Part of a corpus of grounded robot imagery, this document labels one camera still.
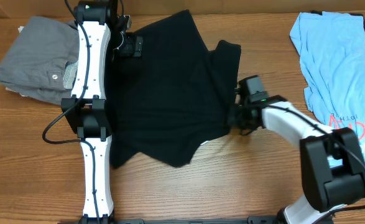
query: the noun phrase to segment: robotic arm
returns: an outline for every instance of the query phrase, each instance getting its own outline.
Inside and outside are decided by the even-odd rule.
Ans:
[[[61,107],[72,130],[82,139],[81,147],[85,155],[86,197],[83,217],[79,223],[307,224],[323,219],[329,211],[365,197],[365,171],[333,142],[336,139],[340,141],[364,163],[355,133],[348,128],[333,130],[299,112],[281,96],[269,97],[259,77],[255,76],[239,82],[241,101],[233,113],[240,113],[242,120],[234,120],[233,123],[251,129],[262,126],[300,149],[304,195],[282,209],[277,217],[249,217],[248,220],[115,221],[109,186],[112,130],[106,118],[103,80],[106,69],[110,67],[107,64],[112,63],[115,54],[140,57],[143,44],[141,37],[126,33],[131,25],[130,17],[116,15],[117,1],[115,2],[80,1],[74,11],[76,19],[81,22],[78,26],[79,66],[71,98],[62,99]],[[342,159],[343,165],[330,168],[328,159],[332,158]]]

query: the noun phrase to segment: blue towel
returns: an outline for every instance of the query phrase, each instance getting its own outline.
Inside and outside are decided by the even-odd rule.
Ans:
[[[290,37],[308,87],[307,107],[323,124],[349,127],[365,160],[365,31],[362,16],[300,13]],[[330,166],[341,161],[330,159]]]

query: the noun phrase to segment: gray towel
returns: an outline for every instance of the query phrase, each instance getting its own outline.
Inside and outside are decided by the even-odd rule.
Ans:
[[[0,83],[22,95],[60,104],[69,98],[67,65],[78,60],[78,31],[74,24],[34,16],[0,63]]]

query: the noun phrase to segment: gray cloth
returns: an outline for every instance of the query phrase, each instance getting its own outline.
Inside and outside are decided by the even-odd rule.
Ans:
[[[67,64],[78,60],[78,31],[44,17],[31,17],[0,63],[0,83],[22,95],[60,104],[71,90]]]

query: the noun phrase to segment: tabletop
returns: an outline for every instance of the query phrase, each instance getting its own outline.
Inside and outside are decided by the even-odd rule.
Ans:
[[[220,40],[242,47],[239,79],[259,75],[270,95],[307,110],[299,57],[289,32],[298,14],[193,16],[209,50]],[[165,16],[136,16],[138,29]],[[27,19],[0,19],[0,61]],[[60,107],[22,97],[0,85],[0,223],[47,224],[78,220],[85,199],[78,144],[45,143],[44,128]],[[63,119],[50,139],[76,136]],[[275,215],[301,196],[299,151],[280,136],[238,130],[200,147],[192,162],[173,168],[143,154],[111,170],[117,218],[168,220]],[[338,214],[336,223],[365,223],[365,210]]]

